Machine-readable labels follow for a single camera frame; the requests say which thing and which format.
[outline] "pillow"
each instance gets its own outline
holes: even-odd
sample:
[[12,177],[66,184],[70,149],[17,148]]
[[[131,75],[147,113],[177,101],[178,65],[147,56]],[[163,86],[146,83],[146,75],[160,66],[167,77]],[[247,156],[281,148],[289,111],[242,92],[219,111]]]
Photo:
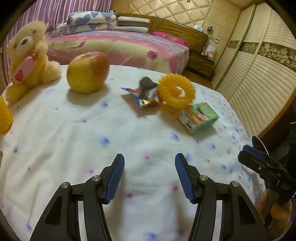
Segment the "pillow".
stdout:
[[82,32],[98,31],[98,30],[113,30],[114,23],[90,23],[78,26],[68,26],[66,34],[77,34]]
[[150,23],[150,19],[148,18],[135,18],[135,17],[125,17],[120,16],[117,19],[118,21],[137,21],[137,22],[143,22],[143,23]]
[[71,26],[98,24],[98,23],[112,23],[116,16],[112,12],[72,12],[68,16],[67,24]]
[[148,32],[148,28],[146,27],[133,27],[133,26],[115,26],[113,30],[137,32],[142,34],[146,34]]
[[169,35],[169,34],[166,34],[166,33],[163,33],[163,32],[153,32],[152,35],[163,38],[163,39],[166,39],[166,40],[169,40],[169,41],[177,43],[177,44],[181,44],[181,45],[183,45],[185,47],[190,48],[190,45],[189,45],[189,43],[187,41],[185,41],[183,39],[179,39],[179,38],[174,37],[172,35]]

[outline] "cardboard box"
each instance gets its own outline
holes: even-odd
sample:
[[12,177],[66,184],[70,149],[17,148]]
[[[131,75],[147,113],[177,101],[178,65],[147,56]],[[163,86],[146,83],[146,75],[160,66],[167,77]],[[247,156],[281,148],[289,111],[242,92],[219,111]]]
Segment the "cardboard box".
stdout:
[[190,134],[210,127],[219,119],[217,113],[206,102],[192,104],[181,110],[178,119]]

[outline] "pink bedspread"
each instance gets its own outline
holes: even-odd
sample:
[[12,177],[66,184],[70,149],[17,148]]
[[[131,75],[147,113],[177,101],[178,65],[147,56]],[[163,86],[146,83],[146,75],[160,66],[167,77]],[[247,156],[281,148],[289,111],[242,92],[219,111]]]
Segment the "pink bedspread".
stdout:
[[92,31],[47,39],[49,60],[69,64],[76,56],[104,52],[110,64],[181,73],[189,48],[157,36],[123,31]]

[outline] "nightstand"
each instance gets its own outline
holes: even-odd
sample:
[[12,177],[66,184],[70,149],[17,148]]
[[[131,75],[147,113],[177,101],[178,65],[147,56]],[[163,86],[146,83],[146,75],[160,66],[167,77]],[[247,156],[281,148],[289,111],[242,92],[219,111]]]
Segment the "nightstand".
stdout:
[[215,62],[213,60],[208,59],[204,55],[192,50],[189,56],[187,66],[199,73],[204,74],[205,76],[210,77],[213,69],[214,69]]

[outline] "stacked quilts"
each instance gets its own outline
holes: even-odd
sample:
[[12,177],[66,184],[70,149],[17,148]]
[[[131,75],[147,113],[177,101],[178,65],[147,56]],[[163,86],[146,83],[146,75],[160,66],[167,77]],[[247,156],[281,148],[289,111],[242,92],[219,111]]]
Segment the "stacked quilts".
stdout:
[[150,19],[120,16],[114,30],[147,33]]
[[66,34],[97,30],[113,30],[116,24],[113,12],[72,12],[68,16]]

